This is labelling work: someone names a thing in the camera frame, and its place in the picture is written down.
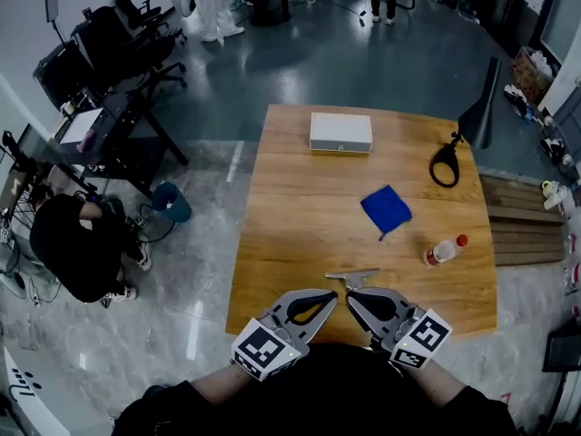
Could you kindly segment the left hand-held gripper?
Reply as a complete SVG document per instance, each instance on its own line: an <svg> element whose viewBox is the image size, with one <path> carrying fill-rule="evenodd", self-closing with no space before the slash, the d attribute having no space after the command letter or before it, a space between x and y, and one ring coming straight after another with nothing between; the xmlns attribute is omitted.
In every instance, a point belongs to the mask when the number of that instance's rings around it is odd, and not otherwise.
<svg viewBox="0 0 581 436"><path fill-rule="evenodd" d="M338 304L333 290L304 289L283 294L276 307L251 318L231 346L231 362L259 382L285 371L310 354L310 342Z"/></svg>

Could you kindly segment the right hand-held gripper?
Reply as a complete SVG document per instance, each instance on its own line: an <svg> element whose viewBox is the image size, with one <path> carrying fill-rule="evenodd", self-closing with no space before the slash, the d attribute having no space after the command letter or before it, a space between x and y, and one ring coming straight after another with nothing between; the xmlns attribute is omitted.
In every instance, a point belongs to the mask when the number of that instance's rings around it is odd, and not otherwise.
<svg viewBox="0 0 581 436"><path fill-rule="evenodd" d="M424 369L453 332L435 311L425 311L391 289L359 288L348 292L345 300L389 359L407 368Z"/></svg>

